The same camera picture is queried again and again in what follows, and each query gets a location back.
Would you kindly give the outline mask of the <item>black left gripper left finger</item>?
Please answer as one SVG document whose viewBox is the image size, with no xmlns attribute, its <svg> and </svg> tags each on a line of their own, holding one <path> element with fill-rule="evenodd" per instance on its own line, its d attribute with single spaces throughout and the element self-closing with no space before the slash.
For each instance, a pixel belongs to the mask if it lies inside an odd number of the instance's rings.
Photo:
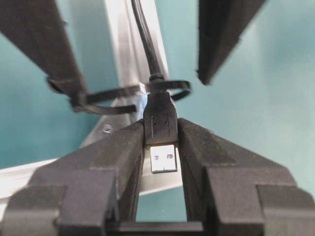
<svg viewBox="0 0 315 236">
<path fill-rule="evenodd" d="M 107 221 L 134 221 L 143 167 L 143 122 L 38 168 L 5 209 L 3 236 L 103 236 Z"/>
</svg>

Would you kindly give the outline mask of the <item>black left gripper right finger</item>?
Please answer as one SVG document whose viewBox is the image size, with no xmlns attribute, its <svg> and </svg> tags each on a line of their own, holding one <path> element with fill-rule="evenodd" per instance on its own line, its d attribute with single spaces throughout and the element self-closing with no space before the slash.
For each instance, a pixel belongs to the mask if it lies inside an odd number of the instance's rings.
<svg viewBox="0 0 315 236">
<path fill-rule="evenodd" d="M 315 202 L 284 166 L 178 120 L 188 221 L 210 236 L 312 236 Z"/>
</svg>

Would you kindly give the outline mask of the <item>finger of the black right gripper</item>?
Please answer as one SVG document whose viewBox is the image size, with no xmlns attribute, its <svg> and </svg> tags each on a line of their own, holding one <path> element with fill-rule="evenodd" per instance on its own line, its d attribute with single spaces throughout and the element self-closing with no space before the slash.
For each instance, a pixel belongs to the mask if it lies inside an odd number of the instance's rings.
<svg viewBox="0 0 315 236">
<path fill-rule="evenodd" d="M 47 74 L 56 93 L 83 111 L 88 93 L 54 0 L 2 0 L 0 31 Z"/>
<path fill-rule="evenodd" d="M 239 42 L 242 32 L 263 6 L 263 0 L 200 0 L 197 75 L 209 85 Z"/>
</svg>

